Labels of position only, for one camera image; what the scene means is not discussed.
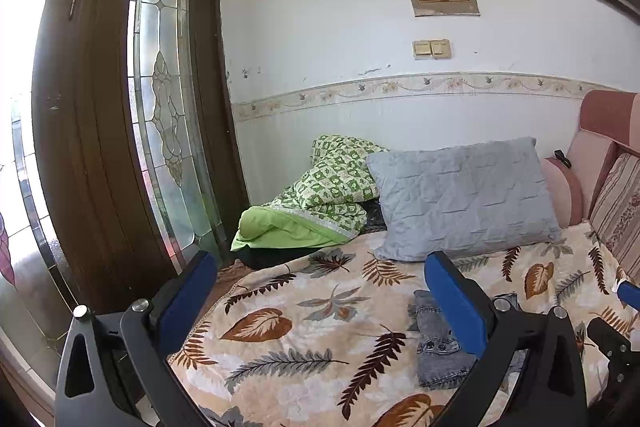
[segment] green quilt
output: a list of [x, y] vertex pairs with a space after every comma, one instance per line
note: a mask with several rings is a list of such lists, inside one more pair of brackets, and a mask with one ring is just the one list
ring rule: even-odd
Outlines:
[[242, 213], [231, 250], [330, 247], [356, 237], [367, 213], [356, 204], [378, 195], [369, 174], [372, 142], [322, 135], [312, 146], [312, 167], [277, 198]]

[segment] beige blanket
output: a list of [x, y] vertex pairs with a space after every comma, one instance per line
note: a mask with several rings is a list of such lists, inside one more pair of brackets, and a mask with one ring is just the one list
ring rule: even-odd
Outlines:
[[[416, 377], [419, 334], [408, 331], [423, 263], [377, 261], [385, 232], [250, 273], [209, 311], [171, 359], [213, 425], [234, 427], [424, 426], [451, 391], [425, 392]], [[629, 336], [636, 311], [613, 294], [625, 278], [589, 223], [561, 242], [456, 261], [490, 295], [516, 292], [525, 311], [569, 312], [587, 395], [606, 385], [607, 359], [586, 336], [596, 316]], [[514, 377], [509, 383], [513, 389]], [[498, 391], [483, 424], [500, 416]]]

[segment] wall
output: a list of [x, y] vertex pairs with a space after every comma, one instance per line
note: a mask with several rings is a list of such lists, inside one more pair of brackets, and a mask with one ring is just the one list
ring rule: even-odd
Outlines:
[[[640, 26], [600, 0], [478, 0], [479, 17], [413, 16], [409, 0], [221, 0], [232, 103], [409, 73], [546, 74], [635, 89]], [[447, 38], [451, 60], [414, 60], [411, 42]], [[322, 132], [391, 148], [530, 134], [567, 148], [579, 100], [525, 94], [416, 96], [236, 121], [253, 203], [294, 181]]]

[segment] floral wall border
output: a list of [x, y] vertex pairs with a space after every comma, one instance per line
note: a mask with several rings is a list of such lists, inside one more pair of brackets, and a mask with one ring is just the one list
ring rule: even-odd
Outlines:
[[556, 76], [509, 73], [433, 73], [380, 76], [340, 84], [311, 87], [232, 104], [236, 121], [336, 103], [423, 96], [428, 94], [536, 94], [581, 100], [593, 89], [614, 90], [591, 82]]

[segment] gray denim garment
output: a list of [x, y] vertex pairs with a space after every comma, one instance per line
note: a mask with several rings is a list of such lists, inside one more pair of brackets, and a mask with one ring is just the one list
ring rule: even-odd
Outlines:
[[[420, 386], [428, 391], [458, 387], [476, 363], [476, 357], [462, 350], [430, 291], [416, 290], [414, 297], [420, 330], [417, 350]], [[514, 308], [520, 309], [515, 293], [496, 295], [492, 301], [498, 297], [507, 299]], [[522, 369], [526, 352], [520, 350], [513, 353], [505, 381], [510, 373]]]

